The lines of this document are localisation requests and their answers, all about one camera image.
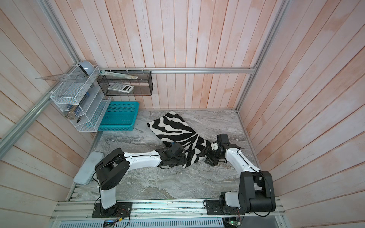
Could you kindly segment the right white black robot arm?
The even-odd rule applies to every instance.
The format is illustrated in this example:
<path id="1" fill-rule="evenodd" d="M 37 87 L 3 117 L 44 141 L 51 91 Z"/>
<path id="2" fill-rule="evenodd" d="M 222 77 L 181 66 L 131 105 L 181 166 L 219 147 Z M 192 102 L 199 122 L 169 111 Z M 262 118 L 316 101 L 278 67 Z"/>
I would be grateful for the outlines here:
<path id="1" fill-rule="evenodd" d="M 228 162 L 240 175 L 237 192 L 222 192 L 218 200 L 206 199 L 203 202 L 208 215 L 270 214 L 276 210 L 272 175 L 253 165 L 241 148 L 229 142 L 227 134 L 217 135 L 217 141 L 208 150 L 205 162 L 211 166 Z"/>

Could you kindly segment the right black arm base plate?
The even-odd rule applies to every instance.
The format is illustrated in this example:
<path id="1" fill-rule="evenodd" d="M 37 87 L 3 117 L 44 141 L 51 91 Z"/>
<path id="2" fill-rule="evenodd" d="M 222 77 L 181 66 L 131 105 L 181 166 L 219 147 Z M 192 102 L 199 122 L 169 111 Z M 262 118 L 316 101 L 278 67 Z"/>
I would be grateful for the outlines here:
<path id="1" fill-rule="evenodd" d="M 208 215 L 243 215 L 245 212 L 238 207 L 228 206 L 225 200 L 208 200 L 203 201 Z"/>

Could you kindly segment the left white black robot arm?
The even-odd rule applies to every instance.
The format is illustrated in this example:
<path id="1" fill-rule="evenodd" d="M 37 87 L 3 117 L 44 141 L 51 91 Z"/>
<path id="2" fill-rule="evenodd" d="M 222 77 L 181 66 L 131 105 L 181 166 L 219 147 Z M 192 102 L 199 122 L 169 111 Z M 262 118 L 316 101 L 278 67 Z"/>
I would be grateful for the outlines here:
<path id="1" fill-rule="evenodd" d="M 187 163 L 188 151 L 179 143 L 145 153 L 125 153 L 120 148 L 113 150 L 95 166 L 101 208 L 106 211 L 116 206 L 116 186 L 128 171 L 146 167 L 172 168 Z"/>

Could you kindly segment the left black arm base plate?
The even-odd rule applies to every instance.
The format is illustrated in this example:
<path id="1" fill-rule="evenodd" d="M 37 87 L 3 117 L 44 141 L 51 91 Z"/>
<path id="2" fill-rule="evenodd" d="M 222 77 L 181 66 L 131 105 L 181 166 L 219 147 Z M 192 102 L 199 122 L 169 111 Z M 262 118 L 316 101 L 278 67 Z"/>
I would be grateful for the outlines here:
<path id="1" fill-rule="evenodd" d="M 117 202 L 109 209 L 103 209 L 100 202 L 94 205 L 92 218 L 126 218 L 131 214 L 132 202 Z"/>

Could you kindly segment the zebra and grey plush pillowcase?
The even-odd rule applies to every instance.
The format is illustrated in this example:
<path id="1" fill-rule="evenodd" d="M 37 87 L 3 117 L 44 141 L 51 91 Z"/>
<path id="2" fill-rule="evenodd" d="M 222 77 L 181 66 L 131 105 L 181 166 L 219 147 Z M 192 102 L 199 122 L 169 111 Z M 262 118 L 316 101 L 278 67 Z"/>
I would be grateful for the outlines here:
<path id="1" fill-rule="evenodd" d="M 177 113 L 171 111 L 160 118 L 147 123 L 149 129 L 162 141 L 165 146 L 179 143 L 185 150 L 187 162 L 182 165 L 187 168 L 206 158 L 211 149 L 211 143 L 202 138 Z"/>

